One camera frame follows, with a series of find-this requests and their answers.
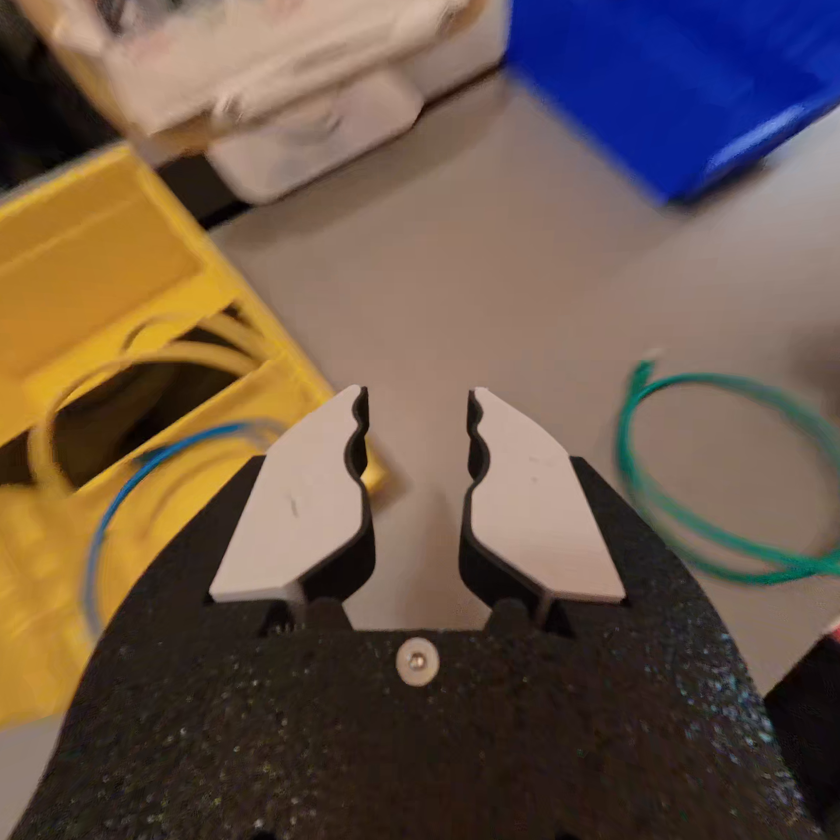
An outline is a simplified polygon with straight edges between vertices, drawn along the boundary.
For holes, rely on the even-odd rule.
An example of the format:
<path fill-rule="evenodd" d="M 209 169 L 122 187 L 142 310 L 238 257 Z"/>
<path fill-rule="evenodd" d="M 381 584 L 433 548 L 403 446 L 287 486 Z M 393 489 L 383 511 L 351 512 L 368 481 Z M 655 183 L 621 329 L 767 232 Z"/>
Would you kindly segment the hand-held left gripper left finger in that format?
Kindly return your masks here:
<path fill-rule="evenodd" d="M 372 576 L 366 387 L 350 385 L 272 444 L 210 584 L 215 603 L 345 602 Z"/>

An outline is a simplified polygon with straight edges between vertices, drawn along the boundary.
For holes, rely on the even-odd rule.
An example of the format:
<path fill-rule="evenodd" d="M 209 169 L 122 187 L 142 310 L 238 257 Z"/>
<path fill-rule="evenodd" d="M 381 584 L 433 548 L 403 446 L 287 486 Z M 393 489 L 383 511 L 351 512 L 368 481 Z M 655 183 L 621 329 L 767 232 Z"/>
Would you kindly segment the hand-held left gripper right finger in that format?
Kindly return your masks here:
<path fill-rule="evenodd" d="M 465 587 L 490 609 L 515 600 L 537 625 L 561 602 L 627 593 L 568 451 L 484 386 L 469 392 L 458 548 Z"/>

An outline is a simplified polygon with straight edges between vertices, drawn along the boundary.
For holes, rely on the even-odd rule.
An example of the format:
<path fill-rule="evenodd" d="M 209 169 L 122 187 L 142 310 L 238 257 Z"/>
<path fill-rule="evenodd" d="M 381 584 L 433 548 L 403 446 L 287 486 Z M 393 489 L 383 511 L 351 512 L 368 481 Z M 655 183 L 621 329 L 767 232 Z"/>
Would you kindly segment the yellow plastic bin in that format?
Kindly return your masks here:
<path fill-rule="evenodd" d="M 174 536 L 333 389 L 118 146 L 2 201 L 2 729 L 63 714 Z"/>

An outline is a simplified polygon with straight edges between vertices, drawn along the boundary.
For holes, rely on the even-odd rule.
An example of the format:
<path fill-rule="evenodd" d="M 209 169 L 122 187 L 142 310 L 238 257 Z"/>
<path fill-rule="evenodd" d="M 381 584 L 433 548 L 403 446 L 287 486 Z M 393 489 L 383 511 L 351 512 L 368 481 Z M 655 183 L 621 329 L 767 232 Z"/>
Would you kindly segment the blue plastic bin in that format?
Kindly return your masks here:
<path fill-rule="evenodd" d="M 507 63 L 660 203 L 838 108 L 839 3 L 520 1 Z"/>

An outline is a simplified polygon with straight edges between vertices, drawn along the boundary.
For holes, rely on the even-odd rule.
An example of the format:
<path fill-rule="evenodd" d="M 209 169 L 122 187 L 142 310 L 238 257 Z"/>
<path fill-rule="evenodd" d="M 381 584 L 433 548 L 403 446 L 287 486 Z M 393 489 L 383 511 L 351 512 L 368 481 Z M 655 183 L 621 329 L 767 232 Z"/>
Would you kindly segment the printed instruction sheet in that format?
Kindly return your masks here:
<path fill-rule="evenodd" d="M 53 43 L 151 137 L 255 120 L 436 44 L 475 2 L 52 2 Z"/>

